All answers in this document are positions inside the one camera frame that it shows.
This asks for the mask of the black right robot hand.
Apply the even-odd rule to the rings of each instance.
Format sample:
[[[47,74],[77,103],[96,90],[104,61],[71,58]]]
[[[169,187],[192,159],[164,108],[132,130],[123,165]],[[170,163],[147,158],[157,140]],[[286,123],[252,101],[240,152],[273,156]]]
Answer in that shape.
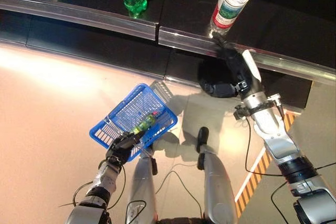
[[[208,95],[215,98],[242,99],[264,90],[261,81],[253,76],[243,54],[220,34],[215,33],[216,56],[203,60],[197,71],[198,84]]]

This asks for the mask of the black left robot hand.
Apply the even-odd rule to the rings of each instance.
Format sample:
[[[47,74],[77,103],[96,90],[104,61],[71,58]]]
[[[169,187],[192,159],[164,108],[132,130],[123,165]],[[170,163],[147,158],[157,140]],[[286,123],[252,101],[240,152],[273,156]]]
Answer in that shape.
[[[139,144],[145,131],[121,135],[113,141],[106,152],[106,161],[109,164],[122,166],[131,156],[132,149]]]

